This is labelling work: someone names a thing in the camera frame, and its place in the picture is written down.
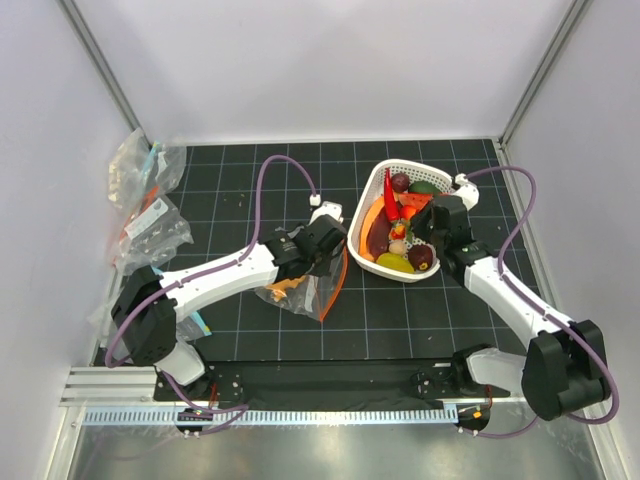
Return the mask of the red chili pepper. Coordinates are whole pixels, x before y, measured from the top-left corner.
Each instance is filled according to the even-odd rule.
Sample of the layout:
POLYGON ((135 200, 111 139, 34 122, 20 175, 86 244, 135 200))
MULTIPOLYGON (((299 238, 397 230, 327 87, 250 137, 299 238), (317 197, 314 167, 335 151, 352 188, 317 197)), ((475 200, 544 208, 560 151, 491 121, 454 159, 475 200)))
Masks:
POLYGON ((384 176, 384 208, 387 219, 391 223, 395 223, 400 219, 400 212, 395 199, 395 191, 392 187, 392 178, 390 174, 390 170, 385 170, 384 176))

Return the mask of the clear zip bag orange zipper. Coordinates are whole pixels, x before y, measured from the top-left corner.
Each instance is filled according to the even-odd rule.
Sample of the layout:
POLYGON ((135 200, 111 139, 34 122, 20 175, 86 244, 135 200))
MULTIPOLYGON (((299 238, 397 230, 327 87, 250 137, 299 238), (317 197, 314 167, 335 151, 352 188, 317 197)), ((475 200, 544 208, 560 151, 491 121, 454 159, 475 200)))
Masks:
POLYGON ((333 260, 329 275, 305 275, 306 280, 296 289, 289 290, 287 297, 280 302, 271 299, 270 292, 266 287, 256 288, 254 293, 267 304, 323 323, 342 290, 347 276, 348 263, 348 254, 343 250, 333 260))

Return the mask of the yellow orange ginger root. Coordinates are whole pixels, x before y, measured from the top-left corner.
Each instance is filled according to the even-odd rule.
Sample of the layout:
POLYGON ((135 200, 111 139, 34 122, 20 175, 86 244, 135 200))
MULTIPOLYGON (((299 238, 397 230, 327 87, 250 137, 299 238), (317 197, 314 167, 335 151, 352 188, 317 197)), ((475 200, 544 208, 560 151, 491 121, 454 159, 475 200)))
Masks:
POLYGON ((279 282, 267 285, 266 289, 270 292, 270 297, 272 300, 274 300, 275 302, 280 302, 282 299, 287 297, 287 292, 289 290, 296 289, 305 280, 305 275, 295 279, 284 279, 279 282))

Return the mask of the white perforated plastic basket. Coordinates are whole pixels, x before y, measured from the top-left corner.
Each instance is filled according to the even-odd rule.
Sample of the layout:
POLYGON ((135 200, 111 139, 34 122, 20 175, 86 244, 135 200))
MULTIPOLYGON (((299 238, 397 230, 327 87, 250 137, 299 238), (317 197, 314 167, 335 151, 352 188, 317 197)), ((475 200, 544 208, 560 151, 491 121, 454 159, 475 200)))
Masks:
POLYGON ((453 191, 453 178, 446 172, 417 162, 403 159, 387 159, 377 163, 366 183, 363 186, 358 205, 356 207, 351 225, 348 231, 347 247, 355 262, 365 271, 380 277, 403 283, 416 283, 434 276, 440 270, 440 262, 436 258, 436 252, 432 245, 429 246, 434 257, 433 264, 422 273, 404 273, 389 269, 370 261, 360 254, 361 233, 363 224, 370 207, 383 197, 385 171, 391 174, 406 173, 412 181, 426 180, 439 188, 440 191, 451 193, 453 191))

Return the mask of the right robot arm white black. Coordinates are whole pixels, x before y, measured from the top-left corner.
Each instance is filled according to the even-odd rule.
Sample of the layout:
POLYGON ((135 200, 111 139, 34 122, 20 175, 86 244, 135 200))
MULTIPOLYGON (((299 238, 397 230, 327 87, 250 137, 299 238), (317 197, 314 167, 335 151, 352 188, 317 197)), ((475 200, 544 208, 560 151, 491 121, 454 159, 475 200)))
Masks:
POLYGON ((472 396, 486 385, 498 387, 523 396, 545 421, 617 399, 599 327, 545 303, 474 239, 460 197, 433 199, 413 216, 411 229, 434 247, 441 269, 494 310, 526 349, 515 355, 480 345, 455 353, 450 382, 457 393, 472 396))

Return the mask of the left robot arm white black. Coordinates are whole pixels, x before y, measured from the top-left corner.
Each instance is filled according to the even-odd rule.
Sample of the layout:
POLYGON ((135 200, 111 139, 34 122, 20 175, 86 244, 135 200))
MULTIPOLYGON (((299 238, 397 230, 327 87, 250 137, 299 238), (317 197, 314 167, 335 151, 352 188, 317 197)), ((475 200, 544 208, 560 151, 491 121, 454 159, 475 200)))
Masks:
POLYGON ((190 400, 208 395, 212 379, 196 348, 177 335, 177 324, 194 312, 241 292, 302 277, 324 276, 344 248, 342 214, 325 203, 308 224, 275 230, 247 247, 195 267, 156 274, 135 271, 115 301, 117 330, 105 363, 115 367, 119 343, 136 366, 154 366, 190 400))

